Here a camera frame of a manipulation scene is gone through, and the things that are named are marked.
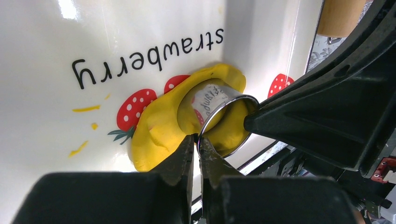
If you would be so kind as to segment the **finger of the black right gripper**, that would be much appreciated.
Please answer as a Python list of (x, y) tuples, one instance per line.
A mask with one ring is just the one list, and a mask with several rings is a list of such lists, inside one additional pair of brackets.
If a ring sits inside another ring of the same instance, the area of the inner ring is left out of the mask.
[(396, 144), (395, 1), (373, 1), (329, 57), (262, 102), (244, 128), (370, 178)]

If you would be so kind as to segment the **strawberry print rectangular tray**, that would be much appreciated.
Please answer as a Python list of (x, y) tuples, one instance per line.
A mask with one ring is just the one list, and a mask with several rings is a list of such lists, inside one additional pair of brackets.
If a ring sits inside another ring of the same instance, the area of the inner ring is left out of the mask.
[(3, 0), (0, 3), (0, 221), (58, 171), (133, 172), (119, 113), (141, 90), (227, 63), (245, 94), (307, 68), (320, 0)]

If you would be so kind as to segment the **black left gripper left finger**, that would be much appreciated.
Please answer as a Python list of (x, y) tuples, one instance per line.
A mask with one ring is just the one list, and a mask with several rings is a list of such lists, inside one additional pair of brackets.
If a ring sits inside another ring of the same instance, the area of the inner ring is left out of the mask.
[(21, 204), (15, 224), (188, 224), (194, 136), (148, 172), (49, 173)]

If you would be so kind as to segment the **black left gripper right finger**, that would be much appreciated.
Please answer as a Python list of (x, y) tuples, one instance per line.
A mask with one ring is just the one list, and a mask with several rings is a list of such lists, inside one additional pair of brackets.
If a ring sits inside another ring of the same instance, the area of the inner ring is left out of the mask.
[(355, 224), (341, 187), (323, 177), (245, 176), (199, 141), (202, 211), (209, 224)]

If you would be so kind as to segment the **wooden dough roller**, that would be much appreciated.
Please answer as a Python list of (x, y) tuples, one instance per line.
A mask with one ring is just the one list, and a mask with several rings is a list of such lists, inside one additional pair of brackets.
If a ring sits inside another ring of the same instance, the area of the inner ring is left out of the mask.
[(347, 37), (358, 24), (365, 0), (325, 0), (317, 34), (332, 38)]

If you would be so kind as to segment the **clear tape roll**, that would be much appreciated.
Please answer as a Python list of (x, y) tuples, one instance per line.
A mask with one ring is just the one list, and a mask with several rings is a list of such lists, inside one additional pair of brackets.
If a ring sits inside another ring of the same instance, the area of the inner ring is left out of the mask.
[(244, 119), (258, 109), (258, 100), (226, 84), (203, 84), (191, 91), (191, 108), (201, 126), (197, 146), (205, 138), (224, 158), (237, 152), (251, 135)]

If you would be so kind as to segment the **yellow dough piece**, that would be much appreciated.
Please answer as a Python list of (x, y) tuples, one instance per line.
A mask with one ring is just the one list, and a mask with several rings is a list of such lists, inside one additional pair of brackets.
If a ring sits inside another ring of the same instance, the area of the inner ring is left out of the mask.
[(131, 141), (134, 167), (147, 172), (175, 152), (187, 135), (198, 134), (200, 124), (191, 108), (192, 89), (203, 84), (226, 84), (244, 94), (246, 78), (227, 64), (201, 69), (154, 100), (142, 112)]

